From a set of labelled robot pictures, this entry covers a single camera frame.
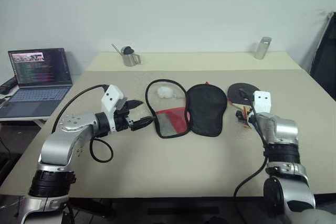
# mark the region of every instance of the white wall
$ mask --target white wall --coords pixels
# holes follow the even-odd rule
[[[0,0],[0,82],[7,51],[65,47],[80,73],[110,44],[136,51],[251,51],[262,36],[308,69],[336,0]]]

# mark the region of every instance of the floor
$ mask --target floor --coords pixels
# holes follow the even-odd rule
[[[0,135],[6,146],[12,153],[23,153],[35,135],[39,131],[36,125],[0,125]],[[6,151],[0,146],[0,152]],[[17,213],[17,205],[9,206],[2,209],[3,205],[10,205],[17,201],[16,196],[0,195],[0,223],[15,224],[18,223],[15,215]],[[254,202],[240,202],[239,207],[248,223],[260,224],[278,224],[278,219],[269,218],[261,200]],[[320,209],[327,210],[336,214],[336,202],[319,206]],[[213,216],[224,218],[227,222],[214,222],[216,224],[236,223],[240,224],[237,212],[235,211],[232,201],[214,200],[189,200],[179,199],[171,200],[122,200],[113,203],[115,210],[115,218],[113,220],[104,219],[93,216],[83,211],[74,209],[76,215],[76,223],[82,224],[131,224],[131,223],[165,223],[165,224],[203,224],[209,221]],[[167,211],[175,210],[175,214],[168,214]],[[198,213],[190,213],[188,210],[198,209]]]

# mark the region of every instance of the beige table surface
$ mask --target beige table surface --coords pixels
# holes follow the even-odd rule
[[[227,88],[247,82],[271,92],[272,113],[293,119],[299,126],[301,161],[307,168],[314,193],[336,193],[336,103],[309,75],[296,69],[220,71],[86,71],[65,100],[30,144],[0,194],[25,194],[35,173],[46,137],[61,107],[76,93],[100,83],[112,83],[129,99],[144,100],[146,85],[158,78],[179,82],[185,89],[208,81]],[[71,113],[100,112],[102,90],[94,90],[76,100]],[[199,197],[232,196],[238,183],[253,173],[263,161],[263,149],[256,132],[244,129],[236,120],[236,109],[228,105],[223,131],[218,137],[189,132],[185,136],[161,139],[154,125],[136,132],[130,130],[106,136],[114,159],[95,162],[85,146],[76,169],[77,182],[71,197]],[[137,119],[149,115],[146,105],[133,110]],[[108,150],[97,143],[101,158]],[[240,196],[261,196],[267,174],[262,172],[245,185]]]

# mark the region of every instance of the white cotton ball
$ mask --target white cotton ball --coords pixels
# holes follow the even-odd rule
[[[159,95],[160,98],[170,99],[170,98],[173,98],[173,96],[174,96],[173,89],[171,89],[169,87],[165,87],[165,86],[159,87],[157,89],[157,92],[158,92],[157,94]]]

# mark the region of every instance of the laptop screen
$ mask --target laptop screen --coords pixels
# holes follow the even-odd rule
[[[72,84],[63,48],[8,51],[20,87]]]

